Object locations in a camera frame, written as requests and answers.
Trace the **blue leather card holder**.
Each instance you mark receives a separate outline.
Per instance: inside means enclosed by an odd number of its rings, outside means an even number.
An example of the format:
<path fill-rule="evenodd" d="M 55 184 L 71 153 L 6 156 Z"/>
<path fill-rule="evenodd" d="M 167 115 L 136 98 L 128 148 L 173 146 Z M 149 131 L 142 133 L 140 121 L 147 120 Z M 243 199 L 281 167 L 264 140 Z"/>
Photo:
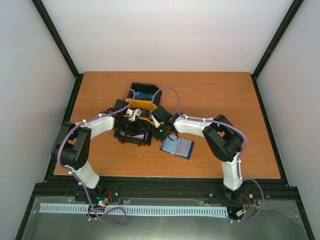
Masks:
<path fill-rule="evenodd" d="M 179 143 L 181 139 L 185 139 L 185 138 L 177 137 L 175 135 L 167 136 L 166 139 L 161 142 L 160 150 L 163 152 L 169 153 L 171 155 L 175 155 L 175 156 L 189 160 L 191 158 L 195 142 L 192 141 L 188 156 L 181 156 L 179 153 L 177 153 L 177 149 L 179 147 Z"/>

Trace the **white red cards stack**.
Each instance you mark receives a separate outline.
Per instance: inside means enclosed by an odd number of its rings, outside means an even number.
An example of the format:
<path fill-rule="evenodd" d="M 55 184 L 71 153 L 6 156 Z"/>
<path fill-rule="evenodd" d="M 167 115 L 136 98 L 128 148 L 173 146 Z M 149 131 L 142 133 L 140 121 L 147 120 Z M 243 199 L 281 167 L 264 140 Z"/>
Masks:
<path fill-rule="evenodd" d="M 138 135 L 128 135 L 125 134 L 124 136 L 127 138 L 133 138 L 133 139 L 138 139 L 138 140 L 144 140 L 147 137 L 148 133 L 144 132 L 143 134 L 138 134 Z"/>

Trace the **yellow bin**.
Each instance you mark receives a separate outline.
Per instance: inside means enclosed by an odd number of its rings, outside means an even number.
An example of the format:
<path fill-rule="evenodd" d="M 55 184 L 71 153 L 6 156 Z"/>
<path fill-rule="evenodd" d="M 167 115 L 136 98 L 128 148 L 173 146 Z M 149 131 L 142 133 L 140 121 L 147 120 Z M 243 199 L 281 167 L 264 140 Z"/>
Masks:
<path fill-rule="evenodd" d="M 152 120 L 152 118 L 150 118 L 150 113 L 152 113 L 156 108 L 158 108 L 157 104 L 151 103 L 150 100 L 134 99 L 133 103 L 130 105 L 129 108 L 132 110 L 140 109 L 141 114 L 138 118 L 155 126 L 154 121 Z"/>

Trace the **white red credit card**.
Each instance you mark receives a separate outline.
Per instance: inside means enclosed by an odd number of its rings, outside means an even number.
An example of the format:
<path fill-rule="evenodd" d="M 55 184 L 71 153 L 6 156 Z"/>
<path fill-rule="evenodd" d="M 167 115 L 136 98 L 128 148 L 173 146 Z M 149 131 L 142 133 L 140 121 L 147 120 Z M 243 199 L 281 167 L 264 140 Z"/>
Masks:
<path fill-rule="evenodd" d="M 189 151 L 192 145 L 192 141 L 188 139 L 180 139 L 180 143 L 178 145 L 177 153 L 181 156 L 187 157 L 189 155 Z"/>

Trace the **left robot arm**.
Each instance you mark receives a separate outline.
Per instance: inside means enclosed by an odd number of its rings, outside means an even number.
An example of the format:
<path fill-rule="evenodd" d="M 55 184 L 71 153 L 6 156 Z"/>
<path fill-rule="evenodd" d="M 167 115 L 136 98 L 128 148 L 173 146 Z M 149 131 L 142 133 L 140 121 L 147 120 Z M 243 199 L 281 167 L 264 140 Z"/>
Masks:
<path fill-rule="evenodd" d="M 86 195 L 92 201 L 99 201 L 104 188 L 98 185 L 100 177 L 88 161 L 91 139 L 113 131 L 114 138 L 123 144 L 148 146 L 151 143 L 149 113 L 134 100 L 117 99 L 113 107 L 96 117 L 76 123 L 65 121 L 60 126 L 51 156 L 78 180 L 79 185 L 87 188 Z"/>

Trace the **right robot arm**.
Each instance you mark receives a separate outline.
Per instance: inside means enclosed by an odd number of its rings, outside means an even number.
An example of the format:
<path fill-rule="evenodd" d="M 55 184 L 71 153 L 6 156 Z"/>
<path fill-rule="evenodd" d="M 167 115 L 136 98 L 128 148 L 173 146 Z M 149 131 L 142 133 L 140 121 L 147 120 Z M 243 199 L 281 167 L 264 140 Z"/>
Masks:
<path fill-rule="evenodd" d="M 241 154 L 247 139 L 224 115 L 215 118 L 199 118 L 178 112 L 172 115 L 160 105 L 150 113 L 150 118 L 155 125 L 152 130 L 157 140 L 170 134 L 205 138 L 211 152 L 221 162 L 224 186 L 232 192 L 242 187 Z"/>

